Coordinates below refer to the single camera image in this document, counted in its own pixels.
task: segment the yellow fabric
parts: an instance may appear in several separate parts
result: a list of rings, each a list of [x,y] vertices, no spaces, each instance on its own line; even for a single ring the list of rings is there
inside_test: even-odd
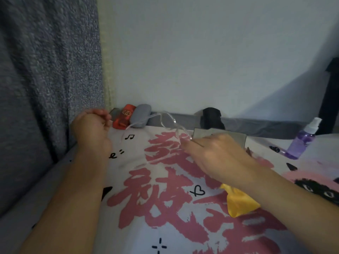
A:
[[[237,188],[222,184],[220,188],[227,191],[227,209],[231,217],[238,217],[260,208],[260,204]]]

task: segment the right hand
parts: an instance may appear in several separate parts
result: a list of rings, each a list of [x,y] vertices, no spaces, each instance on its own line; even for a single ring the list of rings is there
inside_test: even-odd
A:
[[[261,168],[228,134],[183,141],[181,147],[210,177],[239,189],[254,181]]]

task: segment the black object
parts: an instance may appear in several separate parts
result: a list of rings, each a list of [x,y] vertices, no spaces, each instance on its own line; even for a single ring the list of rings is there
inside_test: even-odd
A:
[[[326,71],[331,76],[320,107],[319,118],[322,122],[316,134],[332,133],[339,112],[339,58],[334,58]]]
[[[216,108],[206,108],[202,110],[200,126],[202,129],[216,128],[225,130],[225,126],[221,122],[220,110]]]

